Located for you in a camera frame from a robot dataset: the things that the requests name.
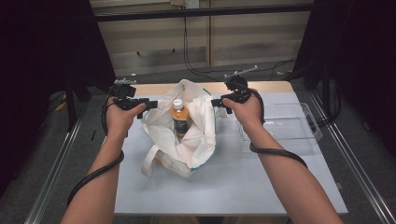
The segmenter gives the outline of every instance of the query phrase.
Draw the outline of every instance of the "table surface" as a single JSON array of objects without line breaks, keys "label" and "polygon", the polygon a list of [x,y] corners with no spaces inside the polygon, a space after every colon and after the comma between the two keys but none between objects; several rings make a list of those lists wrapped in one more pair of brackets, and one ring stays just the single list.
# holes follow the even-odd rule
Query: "table surface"
[{"label": "table surface", "polygon": [[[258,90],[265,105],[299,103],[289,82],[248,84]],[[174,85],[135,85],[136,95],[160,98]],[[223,83],[200,85],[215,97],[229,93]],[[235,116],[217,119],[216,129],[215,153],[191,177],[182,177],[158,164],[154,165],[151,177],[145,177],[140,170],[153,143],[137,119],[130,130],[133,134],[129,134],[123,147],[125,159],[120,166],[115,213],[140,216],[286,215],[258,157],[241,151]],[[302,158],[325,189],[336,211],[347,213],[318,145]]]}]

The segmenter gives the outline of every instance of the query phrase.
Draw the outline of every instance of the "forearm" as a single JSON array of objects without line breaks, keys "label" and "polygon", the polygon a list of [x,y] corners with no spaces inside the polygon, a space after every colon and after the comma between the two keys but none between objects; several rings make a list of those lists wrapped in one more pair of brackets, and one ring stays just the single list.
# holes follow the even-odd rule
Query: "forearm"
[{"label": "forearm", "polygon": [[[108,165],[120,156],[123,138],[108,137],[90,171]],[[120,166],[99,175],[75,195],[62,223],[112,223]]]},{"label": "forearm", "polygon": [[[245,131],[255,147],[283,149],[262,126]],[[342,222],[319,182],[302,164],[276,155],[259,154],[259,158],[294,223]]]}]

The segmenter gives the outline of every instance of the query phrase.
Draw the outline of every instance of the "bottle cap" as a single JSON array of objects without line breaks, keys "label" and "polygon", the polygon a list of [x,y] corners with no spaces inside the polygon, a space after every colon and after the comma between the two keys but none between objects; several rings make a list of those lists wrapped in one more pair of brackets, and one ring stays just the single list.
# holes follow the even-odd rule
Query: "bottle cap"
[{"label": "bottle cap", "polygon": [[180,110],[183,108],[183,101],[180,99],[174,100],[174,109]]}]

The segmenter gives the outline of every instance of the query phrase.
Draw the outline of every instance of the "bottle label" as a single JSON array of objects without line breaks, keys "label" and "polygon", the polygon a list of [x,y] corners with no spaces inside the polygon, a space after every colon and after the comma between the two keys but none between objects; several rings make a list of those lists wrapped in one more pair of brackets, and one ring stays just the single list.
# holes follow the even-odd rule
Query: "bottle label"
[{"label": "bottle label", "polygon": [[186,120],[174,119],[175,129],[178,133],[186,133],[189,127]]}]

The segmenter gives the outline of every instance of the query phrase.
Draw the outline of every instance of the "bag handle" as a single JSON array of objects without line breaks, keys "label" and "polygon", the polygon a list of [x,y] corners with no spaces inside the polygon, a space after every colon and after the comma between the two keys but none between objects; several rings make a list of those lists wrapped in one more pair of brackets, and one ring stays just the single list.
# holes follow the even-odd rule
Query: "bag handle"
[{"label": "bag handle", "polygon": [[157,154],[158,150],[160,149],[157,147],[157,145],[152,146],[152,148],[149,150],[148,155],[146,156],[142,165],[141,172],[143,175],[147,177],[151,176],[152,162],[154,161],[155,155]]}]

